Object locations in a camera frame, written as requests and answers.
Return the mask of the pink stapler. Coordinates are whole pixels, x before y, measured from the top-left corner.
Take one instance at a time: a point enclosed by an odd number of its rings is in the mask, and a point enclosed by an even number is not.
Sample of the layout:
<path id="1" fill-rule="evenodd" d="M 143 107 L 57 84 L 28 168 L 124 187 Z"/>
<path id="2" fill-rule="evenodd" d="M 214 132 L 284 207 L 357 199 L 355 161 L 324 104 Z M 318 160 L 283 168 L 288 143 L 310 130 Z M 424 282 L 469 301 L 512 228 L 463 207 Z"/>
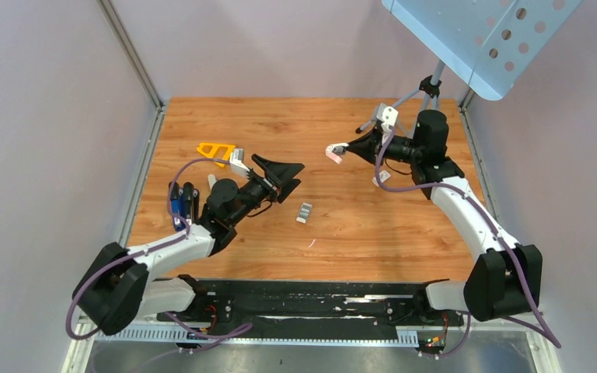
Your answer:
<path id="1" fill-rule="evenodd" d="M 337 143 L 328 145 L 325 149 L 327 158 L 333 160 L 336 164 L 341 165 L 344 161 L 344 155 L 347 151 L 347 143 Z"/>

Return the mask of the grey white stapler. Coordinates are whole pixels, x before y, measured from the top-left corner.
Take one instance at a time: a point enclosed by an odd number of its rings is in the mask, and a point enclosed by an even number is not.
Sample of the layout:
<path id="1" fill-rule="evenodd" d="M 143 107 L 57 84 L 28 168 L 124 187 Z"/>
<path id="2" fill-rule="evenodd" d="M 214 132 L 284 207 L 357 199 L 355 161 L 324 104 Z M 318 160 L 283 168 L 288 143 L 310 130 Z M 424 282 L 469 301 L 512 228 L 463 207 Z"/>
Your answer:
<path id="1" fill-rule="evenodd" d="M 217 181 L 218 181 L 218 179 L 215 174 L 208 175 L 208 185 L 209 185 L 210 189 L 212 189 L 214 187 L 214 185 L 216 184 Z"/>

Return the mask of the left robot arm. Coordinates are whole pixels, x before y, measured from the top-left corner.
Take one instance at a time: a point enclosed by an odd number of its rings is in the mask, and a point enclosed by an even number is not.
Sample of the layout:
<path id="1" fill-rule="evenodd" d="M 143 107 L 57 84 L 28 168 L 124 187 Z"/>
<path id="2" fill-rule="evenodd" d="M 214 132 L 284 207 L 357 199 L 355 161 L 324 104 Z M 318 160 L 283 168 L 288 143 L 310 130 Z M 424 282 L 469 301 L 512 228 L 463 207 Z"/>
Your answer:
<path id="1" fill-rule="evenodd" d="M 220 253 L 236 237 L 236 226 L 264 201 L 281 204 L 300 185 L 302 163 L 275 162 L 257 154 L 256 173 L 236 157 L 227 162 L 233 173 L 246 179 L 242 186 L 220 179 L 211 187 L 198 219 L 186 220 L 184 229 L 156 241 L 124 247 L 105 245 L 72 293 L 66 315 L 66 332 L 77 340 L 72 317 L 81 309 L 106 334 L 119 333 L 136 318 L 162 312 L 179 312 L 189 321 L 201 319 L 207 300 L 199 284 L 187 275 L 163 280 L 161 276 L 182 264 Z"/>

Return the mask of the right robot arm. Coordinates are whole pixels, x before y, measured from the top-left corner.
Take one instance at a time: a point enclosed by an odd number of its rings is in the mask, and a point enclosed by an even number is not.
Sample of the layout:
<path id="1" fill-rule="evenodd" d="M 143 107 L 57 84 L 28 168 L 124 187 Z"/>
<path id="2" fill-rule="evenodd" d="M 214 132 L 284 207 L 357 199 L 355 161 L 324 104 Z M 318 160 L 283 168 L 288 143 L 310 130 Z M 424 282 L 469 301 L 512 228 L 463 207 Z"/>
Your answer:
<path id="1" fill-rule="evenodd" d="M 417 321 L 432 324 L 444 310 L 468 312 L 479 321 L 538 311 L 543 256 L 503 229 L 480 203 L 459 166 L 446 155 L 449 126 L 437 110 L 422 110 L 411 138 L 397 136 L 398 112 L 381 105 L 373 127 L 353 141 L 331 144 L 326 155 L 342 163 L 356 154 L 375 167 L 375 181 L 384 182 L 380 167 L 387 159 L 407 163 L 413 190 L 422 190 L 440 208 L 475 259 L 466 281 L 432 281 L 412 304 Z"/>

